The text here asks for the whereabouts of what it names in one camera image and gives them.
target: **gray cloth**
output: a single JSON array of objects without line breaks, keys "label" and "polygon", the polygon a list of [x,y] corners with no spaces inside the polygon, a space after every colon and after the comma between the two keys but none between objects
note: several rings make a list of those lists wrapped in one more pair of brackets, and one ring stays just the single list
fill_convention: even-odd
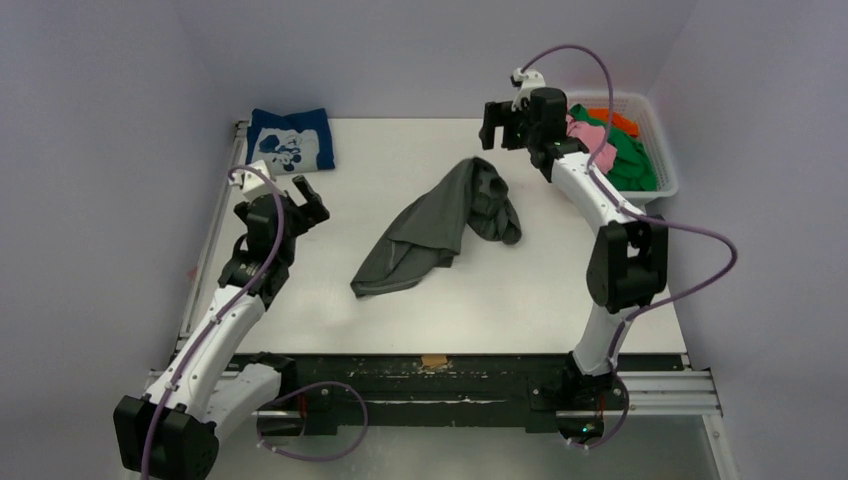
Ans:
[{"label": "gray cloth", "polygon": [[482,158],[459,162],[389,225],[350,287],[357,297],[405,290],[435,267],[450,267],[467,223],[480,237],[513,245],[521,239],[509,188]]}]

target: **plastic basket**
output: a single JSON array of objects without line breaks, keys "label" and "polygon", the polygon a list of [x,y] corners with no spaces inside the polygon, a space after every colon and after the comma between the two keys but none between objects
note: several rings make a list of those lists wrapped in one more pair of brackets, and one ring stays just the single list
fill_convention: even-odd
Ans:
[{"label": "plastic basket", "polygon": [[[566,92],[569,105],[579,103],[586,108],[607,108],[609,100],[606,92]],[[677,175],[674,171],[668,143],[662,126],[654,114],[651,102],[644,95],[636,93],[615,93],[613,110],[639,125],[639,141],[645,145],[645,151],[654,166],[657,176],[657,190],[654,192],[621,192],[634,205],[645,205],[657,198],[670,197],[677,193]]]}]

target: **white wall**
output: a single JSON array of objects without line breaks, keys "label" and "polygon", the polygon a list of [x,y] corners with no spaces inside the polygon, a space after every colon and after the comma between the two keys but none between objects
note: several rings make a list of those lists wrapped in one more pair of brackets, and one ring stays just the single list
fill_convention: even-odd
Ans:
[{"label": "white wall", "polygon": [[[539,51],[591,45],[619,88],[646,93],[695,0],[175,0],[231,100],[334,117],[479,117]],[[581,53],[546,59],[551,85],[600,87]]]},{"label": "white wall", "polygon": [[231,124],[173,5],[0,7],[0,478],[114,478],[172,349]]},{"label": "white wall", "polygon": [[[661,210],[741,252],[677,311],[746,479],[848,477],[846,21],[841,0],[700,1],[650,92],[684,179]],[[672,241],[672,287],[727,257]]]}]

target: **folded blue cloth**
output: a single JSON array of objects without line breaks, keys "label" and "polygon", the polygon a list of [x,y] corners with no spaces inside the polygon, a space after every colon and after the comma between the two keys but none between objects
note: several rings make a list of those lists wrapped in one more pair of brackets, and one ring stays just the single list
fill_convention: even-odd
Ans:
[{"label": "folded blue cloth", "polygon": [[332,170],[333,137],[323,108],[279,116],[253,111],[247,129],[247,163],[265,160],[274,174]]}]

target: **purple cable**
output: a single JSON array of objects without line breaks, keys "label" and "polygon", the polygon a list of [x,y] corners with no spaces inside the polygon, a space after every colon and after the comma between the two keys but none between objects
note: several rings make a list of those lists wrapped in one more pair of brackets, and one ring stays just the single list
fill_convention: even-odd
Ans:
[{"label": "purple cable", "polygon": [[619,202],[618,199],[616,199],[615,195],[610,191],[610,189],[608,189],[607,186],[604,184],[604,182],[602,182],[601,179],[598,178],[596,170],[593,170],[591,168],[592,165],[595,163],[595,157],[597,157],[598,154],[601,153],[601,149],[603,149],[604,145],[606,145],[606,143],[607,143],[607,140],[609,140],[609,134],[610,134],[610,131],[612,129],[612,127],[611,127],[612,116],[613,116],[612,79],[610,78],[609,70],[607,69],[607,66],[604,64],[603,60],[601,60],[601,57],[599,57],[592,50],[589,50],[588,48],[586,48],[582,45],[575,45],[575,44],[557,45],[557,46],[551,47],[551,48],[541,52],[540,54],[536,55],[535,57],[533,57],[529,62],[527,62],[526,65],[524,65],[524,67],[521,69],[521,71],[524,72],[525,70],[527,70],[528,68],[533,66],[533,64],[536,63],[539,59],[546,57],[547,55],[554,53],[554,52],[557,52],[557,51],[560,51],[560,50],[580,50],[581,52],[587,53],[592,58],[595,59],[595,61],[601,67],[601,70],[603,70],[603,72],[604,72],[604,78],[606,79],[606,82],[607,82],[607,92],[609,94],[609,109],[608,109],[608,113],[607,113],[607,123],[604,126],[604,139],[603,139],[603,141],[601,141],[600,145],[598,145],[598,148],[596,148],[595,151],[593,151],[589,155],[589,160],[586,162],[586,171],[588,172],[589,177],[592,179],[593,182],[595,182],[595,185],[597,185],[598,188],[601,189],[601,191],[604,193],[604,196],[606,196],[607,199],[609,199],[609,201],[613,205],[615,205],[615,207],[617,209],[619,209],[619,211],[621,211],[621,213],[627,215],[630,218],[634,218],[636,220],[640,220],[640,221],[643,221],[645,223],[652,223],[654,225],[660,225],[660,226],[664,226],[664,227],[667,227],[667,228],[673,228],[673,229],[676,229],[676,230],[683,230],[685,232],[690,232],[690,233],[697,233],[699,235],[704,235],[704,236],[707,236],[707,237],[710,237],[710,238],[714,238],[714,239],[724,243],[727,246],[727,248],[730,249],[730,260],[727,262],[727,265],[725,265],[721,270],[716,272],[714,275],[712,275],[708,279],[704,280],[703,282],[701,282],[701,283],[699,283],[699,284],[697,284],[693,287],[690,287],[690,288],[687,288],[686,290],[683,290],[682,292],[677,292],[676,294],[671,295],[670,297],[668,297],[666,299],[660,300],[656,303],[652,303],[651,305],[646,305],[644,307],[641,307],[641,308],[633,311],[633,313],[631,313],[630,315],[625,317],[624,321],[621,322],[618,325],[618,328],[616,329],[615,334],[613,335],[612,343],[610,344],[610,347],[609,347],[608,357],[610,358],[610,364],[612,365],[612,371],[611,371],[612,375],[613,375],[614,379],[617,380],[622,386],[622,389],[621,389],[622,392],[623,392],[622,400],[624,402],[624,405],[622,407],[621,417],[618,419],[618,422],[616,422],[615,426],[613,426],[612,429],[606,435],[601,437],[600,440],[593,443],[592,445],[583,445],[583,448],[590,450],[590,449],[597,448],[597,447],[603,445],[609,439],[611,439],[616,433],[618,433],[618,431],[621,429],[621,426],[624,424],[624,420],[627,418],[628,410],[630,410],[630,395],[629,395],[629,392],[627,391],[627,387],[624,385],[624,382],[622,382],[621,378],[618,376],[617,366],[612,364],[612,358],[613,358],[613,355],[615,354],[615,346],[618,345],[619,339],[624,334],[625,325],[627,325],[628,322],[632,322],[633,320],[636,319],[636,317],[642,315],[643,313],[650,312],[651,310],[662,307],[663,305],[668,305],[669,303],[680,300],[681,298],[688,297],[689,295],[692,295],[693,293],[698,292],[698,291],[702,290],[703,288],[705,288],[709,285],[712,285],[719,278],[725,276],[727,274],[727,272],[729,272],[733,268],[733,266],[736,265],[736,261],[739,258],[739,252],[736,249],[736,245],[733,243],[733,241],[731,241],[729,238],[727,238],[726,236],[724,236],[720,233],[714,232],[712,230],[708,230],[706,228],[694,227],[694,226],[691,226],[691,225],[686,225],[686,224],[677,223],[677,222],[670,222],[668,220],[660,220],[659,218],[649,217],[647,215],[642,215],[640,213],[630,211],[628,208],[626,208],[626,206],[621,205],[621,202]]},{"label": "purple cable", "polygon": [[346,449],[344,449],[344,450],[342,450],[338,453],[334,453],[332,455],[327,455],[327,456],[313,457],[313,456],[309,456],[309,455],[300,455],[298,453],[287,452],[287,451],[285,451],[281,448],[277,448],[277,447],[271,445],[270,443],[268,443],[268,441],[265,440],[265,438],[262,437],[262,432],[259,430],[259,421],[257,420],[257,422],[256,422],[256,435],[259,437],[259,445],[266,448],[268,451],[270,451],[272,453],[276,453],[276,454],[282,455],[284,457],[293,458],[295,460],[302,460],[304,462],[330,462],[332,460],[338,460],[339,458],[342,458],[345,455],[347,455],[348,453],[356,450],[356,447],[358,447],[359,444],[362,443],[362,440],[365,439],[365,434],[368,433],[368,406],[365,404],[365,400],[362,399],[362,396],[359,394],[359,392],[354,390],[353,387],[351,387],[350,385],[347,385],[347,384],[341,383],[341,382],[334,382],[332,380],[328,380],[328,381],[325,381],[325,382],[317,382],[317,383],[313,383],[311,385],[307,385],[305,387],[298,388],[297,390],[295,390],[293,392],[287,393],[286,395],[268,403],[268,405],[285,403],[286,401],[291,400],[292,398],[300,395],[301,393],[308,392],[309,390],[312,390],[312,389],[315,389],[315,388],[318,388],[318,387],[340,387],[340,388],[344,388],[345,390],[350,391],[350,393],[352,393],[353,396],[356,397],[356,400],[359,401],[359,405],[362,406],[362,422],[363,422],[362,423],[362,430],[359,432],[359,436],[356,437],[356,440],[354,440],[353,443],[350,444],[350,446],[348,446]]},{"label": "purple cable", "polygon": [[[247,172],[253,173],[257,177],[259,177],[262,182],[272,191],[276,192],[276,186],[274,182],[271,181],[268,177],[262,174],[259,170],[248,167],[245,165],[239,165],[231,168],[227,172],[227,176],[232,178],[234,172],[238,170],[245,170]],[[284,217],[283,217],[283,204],[280,201],[279,195],[274,195],[274,206],[277,207],[277,236],[274,238],[274,245],[271,247],[271,251],[268,253],[268,258],[265,259],[265,263],[259,267],[259,270],[256,271],[256,274],[239,290],[229,302],[224,304],[220,310],[215,314],[215,321],[210,321],[206,324],[203,330],[200,332],[200,335],[197,337],[197,341],[193,342],[186,350],[186,354],[183,356],[180,363],[174,369],[174,374],[171,375],[171,384],[176,386],[176,382],[179,382],[180,378],[182,378],[183,370],[191,361],[191,358],[194,356],[197,349],[200,345],[203,344],[203,341],[209,336],[209,333],[219,322],[223,320],[224,315],[233,307],[233,305],[238,302],[241,297],[244,296],[245,293],[253,287],[253,284],[259,280],[259,278],[268,270],[268,267],[271,266],[271,262],[274,260],[274,257],[277,255],[277,251],[280,249],[280,244],[283,241],[283,226]],[[159,425],[159,419],[162,417],[162,412],[165,410],[165,404],[168,403],[168,399],[171,398],[170,389],[165,389],[165,392],[162,394],[162,398],[159,399],[159,404],[156,405],[156,410],[153,411],[153,418],[150,420],[150,425],[147,427],[147,436],[144,438],[144,449],[141,454],[141,479],[148,480],[150,478],[150,455],[153,451],[153,438],[156,434],[156,427]]]}]

